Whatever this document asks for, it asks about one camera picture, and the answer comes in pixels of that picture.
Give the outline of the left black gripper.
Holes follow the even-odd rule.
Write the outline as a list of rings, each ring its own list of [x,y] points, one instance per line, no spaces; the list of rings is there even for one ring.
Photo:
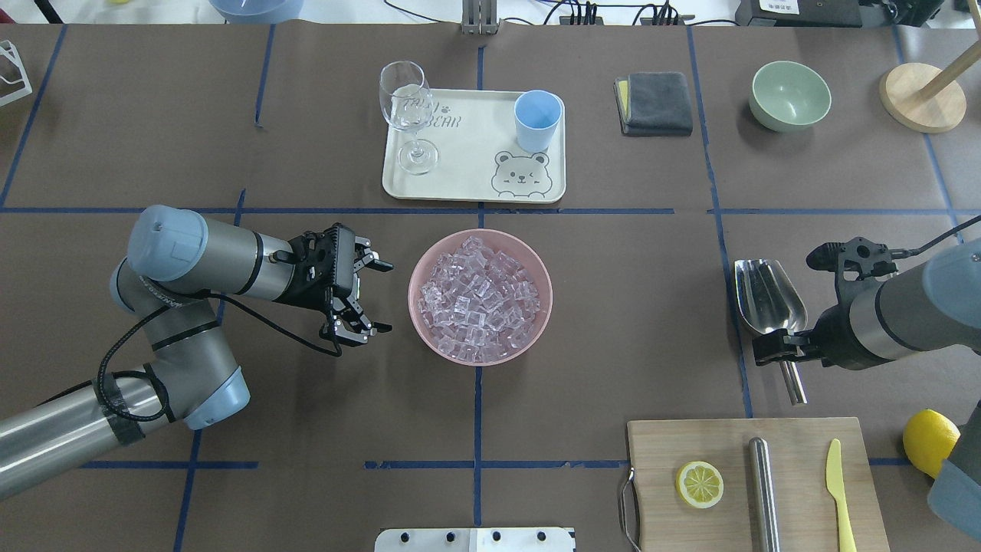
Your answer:
[[[319,337],[341,346],[358,347],[372,336],[392,331],[392,325],[374,322],[359,304],[356,274],[362,269],[389,272],[392,263],[382,261],[368,238],[336,223],[320,233],[307,231],[288,241],[288,263],[294,266],[288,284],[288,303],[325,314]]]

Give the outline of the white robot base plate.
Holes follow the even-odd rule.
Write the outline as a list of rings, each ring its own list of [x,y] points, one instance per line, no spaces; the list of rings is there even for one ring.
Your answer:
[[[375,551],[576,551],[575,531],[566,527],[389,528],[379,532]]]

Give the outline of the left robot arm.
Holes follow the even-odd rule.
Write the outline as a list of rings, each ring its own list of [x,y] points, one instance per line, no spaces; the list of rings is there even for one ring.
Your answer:
[[[365,345],[390,325],[359,304],[359,272],[392,266],[368,238],[336,223],[281,240],[155,204],[134,224],[126,257],[110,280],[113,300],[136,315],[153,360],[111,373],[113,345],[91,381],[2,423],[3,498],[10,498],[166,424],[206,429],[250,401],[241,364],[211,306],[262,298],[320,312],[319,335],[333,357]]]

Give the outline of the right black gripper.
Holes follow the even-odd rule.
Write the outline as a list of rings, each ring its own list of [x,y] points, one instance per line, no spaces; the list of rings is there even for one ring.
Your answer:
[[[851,329],[845,312],[823,312],[810,330],[773,330],[751,340],[754,363],[819,360],[823,366],[851,368]]]

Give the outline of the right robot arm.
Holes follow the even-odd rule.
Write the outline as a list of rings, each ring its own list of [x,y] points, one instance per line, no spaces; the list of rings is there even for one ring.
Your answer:
[[[979,241],[945,249],[898,272],[897,261],[923,247],[890,248],[862,237],[825,242],[806,264],[836,276],[838,303],[813,328],[776,328],[754,338],[757,366],[818,360],[865,370],[915,353],[980,346]]]

